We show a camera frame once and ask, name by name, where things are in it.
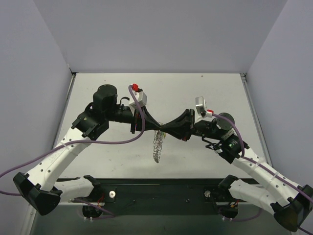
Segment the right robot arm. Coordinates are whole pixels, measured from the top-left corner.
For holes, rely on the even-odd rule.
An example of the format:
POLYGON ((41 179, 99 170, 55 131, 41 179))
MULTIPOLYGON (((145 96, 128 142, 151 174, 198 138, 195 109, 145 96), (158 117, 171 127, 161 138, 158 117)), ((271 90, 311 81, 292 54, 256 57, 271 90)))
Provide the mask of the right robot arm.
POLYGON ((313 210, 313 188, 288 179, 258 156, 243 141, 230 114, 190 109, 160 129, 182 141, 189 140, 192 135, 203 141, 209 139, 207 148, 260 184, 258 188, 229 175, 223 180, 222 187, 233 198, 269 212, 286 230, 294 233, 300 230, 313 210))

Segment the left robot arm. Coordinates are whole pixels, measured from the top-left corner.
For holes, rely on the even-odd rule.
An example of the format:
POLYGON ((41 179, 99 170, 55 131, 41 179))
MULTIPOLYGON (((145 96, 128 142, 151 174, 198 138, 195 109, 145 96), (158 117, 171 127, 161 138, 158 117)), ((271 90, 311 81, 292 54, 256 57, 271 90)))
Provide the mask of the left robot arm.
POLYGON ((74 180, 59 182, 58 178, 71 162, 109 128, 109 122, 134 123, 143 134, 146 119, 143 108, 147 96, 137 84, 128 86, 131 95, 128 106, 117 103, 117 89, 113 85, 102 85, 93 95, 93 101, 73 122, 64 138, 50 152, 44 154, 35 167, 27 173, 17 173, 13 182, 21 196, 40 214, 52 212, 60 202, 81 197, 96 201, 105 194, 101 183, 86 175, 74 180))

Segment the metal disc keyring holder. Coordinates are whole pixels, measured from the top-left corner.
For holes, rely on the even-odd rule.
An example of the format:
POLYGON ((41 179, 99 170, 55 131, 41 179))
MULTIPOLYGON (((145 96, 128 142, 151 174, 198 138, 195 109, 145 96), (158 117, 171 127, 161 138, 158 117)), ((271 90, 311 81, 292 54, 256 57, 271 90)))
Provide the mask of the metal disc keyring holder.
POLYGON ((163 141, 166 137, 166 133, 160 130, 155 130, 153 140, 153 159, 158 164, 161 157, 163 141))

